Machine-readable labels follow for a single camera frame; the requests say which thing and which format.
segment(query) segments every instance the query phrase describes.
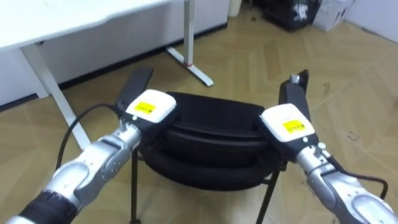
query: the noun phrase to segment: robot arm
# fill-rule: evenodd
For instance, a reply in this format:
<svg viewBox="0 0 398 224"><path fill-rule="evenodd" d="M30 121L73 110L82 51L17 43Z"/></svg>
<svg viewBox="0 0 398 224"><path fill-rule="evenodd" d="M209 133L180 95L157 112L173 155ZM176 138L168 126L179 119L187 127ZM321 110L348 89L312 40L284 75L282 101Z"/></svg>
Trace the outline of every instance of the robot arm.
<svg viewBox="0 0 398 224"><path fill-rule="evenodd" d="M7 224L69 224L129 160L140 143L159 134L172 117L175 100L147 90L134 100L113 134L88 146L61 166L47 186Z"/></svg>
<svg viewBox="0 0 398 224"><path fill-rule="evenodd" d="M396 224L392 208L368 192L357 178L340 172L326 145L318 141L309 120L293 104L278 105L260 115L275 148L297 162L321 203L342 224Z"/></svg>

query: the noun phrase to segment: white table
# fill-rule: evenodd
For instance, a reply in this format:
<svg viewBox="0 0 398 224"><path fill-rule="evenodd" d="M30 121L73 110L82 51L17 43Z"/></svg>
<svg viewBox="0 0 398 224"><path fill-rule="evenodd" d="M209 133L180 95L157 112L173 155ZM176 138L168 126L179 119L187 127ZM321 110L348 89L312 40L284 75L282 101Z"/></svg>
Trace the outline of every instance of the white table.
<svg viewBox="0 0 398 224"><path fill-rule="evenodd" d="M100 26L105 22L155 7L171 0L9 0L0 6L0 50L18 49L14 57L21 62L27 82L40 98L52 94L66 122L76 118L42 58L38 43ZM168 53L184 64L207 86L213 81L193 64L194 0L184 1L184 54L174 48ZM90 144L81 124L73 135L81 149Z"/></svg>

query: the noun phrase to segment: yellow label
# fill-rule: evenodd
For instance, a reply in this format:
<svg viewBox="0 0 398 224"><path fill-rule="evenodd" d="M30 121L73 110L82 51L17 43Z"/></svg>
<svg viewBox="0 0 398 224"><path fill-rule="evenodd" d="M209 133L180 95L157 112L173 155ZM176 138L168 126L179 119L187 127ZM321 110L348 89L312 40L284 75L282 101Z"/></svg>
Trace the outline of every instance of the yellow label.
<svg viewBox="0 0 398 224"><path fill-rule="evenodd" d="M292 120L284 123L286 130L292 134L295 131L303 131L305 130L305 126L299 120Z"/></svg>
<svg viewBox="0 0 398 224"><path fill-rule="evenodd" d="M145 114L151 114L152 111L155 109L155 106L149 103L140 102L134 109Z"/></svg>

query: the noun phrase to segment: black metal stand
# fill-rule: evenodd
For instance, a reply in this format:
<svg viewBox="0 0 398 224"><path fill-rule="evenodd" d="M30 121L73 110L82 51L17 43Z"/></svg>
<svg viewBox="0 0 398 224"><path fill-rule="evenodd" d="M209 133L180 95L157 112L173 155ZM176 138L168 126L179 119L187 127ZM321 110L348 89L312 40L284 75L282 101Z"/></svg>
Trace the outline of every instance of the black metal stand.
<svg viewBox="0 0 398 224"><path fill-rule="evenodd" d="M260 208L259 216L257 217L256 224L261 224L262 221L264 220L269 202L271 201L272 193L274 193L275 185L276 182L278 181L279 172L280 172L279 170L275 171L274 173L272 173L271 179L264 180L263 182L263 184L267 184L268 187L267 187L267 192L264 196L264 200L262 201L262 205Z"/></svg>
<svg viewBox="0 0 398 224"><path fill-rule="evenodd" d="M138 185L138 161L143 161L141 156L138 156L138 150L135 150L131 155L131 220L130 224L141 224L140 219L137 218L137 185ZM269 180L265 179L263 184L268 185L264 200L257 217L256 224L262 224L267 212L268 205L274 193L275 185L278 180L280 170L272 173Z"/></svg>
<svg viewBox="0 0 398 224"><path fill-rule="evenodd" d="M131 220L130 224L141 224L137 218L138 150L131 154Z"/></svg>
<svg viewBox="0 0 398 224"><path fill-rule="evenodd" d="M252 0L254 5L262 9L265 19L286 29L288 32L296 31L311 24L318 12L320 0L307 1L307 18L302 19L294 12L294 6L299 0Z"/></svg>

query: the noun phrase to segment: black wire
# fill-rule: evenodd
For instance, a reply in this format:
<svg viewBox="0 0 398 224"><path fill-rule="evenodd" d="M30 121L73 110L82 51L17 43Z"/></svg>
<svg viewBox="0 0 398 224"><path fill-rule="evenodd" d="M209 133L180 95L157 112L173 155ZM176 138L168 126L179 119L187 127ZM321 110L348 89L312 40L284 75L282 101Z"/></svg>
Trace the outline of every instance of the black wire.
<svg viewBox="0 0 398 224"><path fill-rule="evenodd" d="M378 182L380 184L383 185L383 190L381 191L380 194L380 198L381 199L385 199L387 192L388 192L388 183L387 181L385 181L382 178L378 178L378 177L370 177L370 176L366 176L366 175L359 175L359 174L353 174L348 172L347 170L345 170L338 162L337 160L331 156L329 158L327 158L327 161L330 162L331 165L333 165L334 167L336 167L336 170L341 172L342 174L348 175L348 176L352 176L361 180L368 180L368 181L373 181L373 182Z"/></svg>
<svg viewBox="0 0 398 224"><path fill-rule="evenodd" d="M92 111L93 109L99 108L99 107L106 107L111 109L113 112L115 112L116 114L118 114L117 109L110 104L107 103L100 103L97 105L94 105L88 109L86 109L85 111L83 111L81 114L79 114L75 120L72 122L72 124L69 126L67 132L65 133L65 135L63 136L62 142L61 142L61 146L60 146L60 150L58 152L58 157L57 157L57 165L55 166L55 170L57 170L62 163L62 157L63 157L63 153L65 152L65 146L67 145L70 133L72 133L73 128L76 126L77 123L79 123L79 121L86 116L86 114L88 114L90 111Z"/></svg>

